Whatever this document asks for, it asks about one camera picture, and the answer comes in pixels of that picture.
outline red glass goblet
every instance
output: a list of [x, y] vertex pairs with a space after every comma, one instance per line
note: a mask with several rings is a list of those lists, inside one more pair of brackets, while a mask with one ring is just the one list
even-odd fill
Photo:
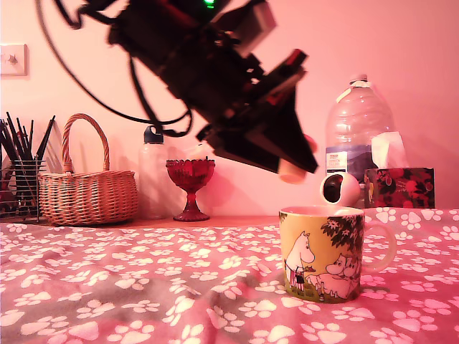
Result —
[[214, 174], [215, 161], [199, 160], [167, 160], [167, 173], [179, 188], [187, 192], [184, 211], [175, 216], [176, 221], [204, 221], [210, 219], [203, 214], [196, 203], [196, 192], [205, 186]]

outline bottle cap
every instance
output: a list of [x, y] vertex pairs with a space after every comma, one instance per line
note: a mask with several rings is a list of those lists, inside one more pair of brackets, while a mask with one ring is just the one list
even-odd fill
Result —
[[356, 82], [356, 81], [368, 81], [368, 75], [354, 74], [351, 76], [351, 79], [349, 80], [349, 84], [352, 84], [352, 82]]
[[145, 129], [143, 133], [143, 142], [144, 143], [164, 143], [163, 134], [157, 134], [152, 131], [152, 128], [155, 128], [153, 125], [150, 125]]

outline bottle label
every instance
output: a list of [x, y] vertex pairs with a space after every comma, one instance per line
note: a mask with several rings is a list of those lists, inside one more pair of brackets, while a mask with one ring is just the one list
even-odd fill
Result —
[[347, 172], [347, 152], [329, 153], [326, 149], [326, 169], [327, 175], [336, 172]]
[[362, 184], [368, 168], [377, 168], [373, 163], [371, 145], [340, 145], [326, 149], [327, 175], [347, 172]]

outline basket handle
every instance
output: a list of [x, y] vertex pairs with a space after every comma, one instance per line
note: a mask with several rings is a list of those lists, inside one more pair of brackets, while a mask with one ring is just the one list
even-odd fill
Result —
[[70, 158], [69, 154], [69, 136], [70, 136], [70, 128], [72, 124], [76, 120], [86, 120], [93, 125], [93, 127], [97, 130], [100, 139], [102, 140], [103, 144], [103, 170], [109, 171], [110, 170], [110, 154], [108, 151], [108, 141], [103, 133], [102, 129], [98, 125], [98, 123], [91, 118], [90, 116], [84, 113], [75, 113], [72, 115], [67, 123], [65, 124], [64, 128], [64, 135], [62, 136], [62, 160], [64, 161], [64, 173], [73, 173], [73, 165], [72, 159]]

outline robotic arm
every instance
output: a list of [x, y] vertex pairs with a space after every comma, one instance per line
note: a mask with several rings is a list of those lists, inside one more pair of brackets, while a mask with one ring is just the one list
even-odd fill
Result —
[[266, 73], [252, 49], [274, 27], [265, 0], [249, 0], [220, 14], [230, 0], [130, 0], [116, 18], [101, 13], [116, 0], [86, 0], [77, 21], [55, 0], [73, 29], [87, 15], [110, 26], [109, 44], [131, 57], [139, 100], [158, 132], [181, 136], [163, 125], [143, 96], [133, 58], [139, 59], [209, 124], [197, 135], [217, 156], [278, 172], [280, 159], [314, 173], [317, 162], [295, 111], [295, 88], [306, 73], [300, 50]]

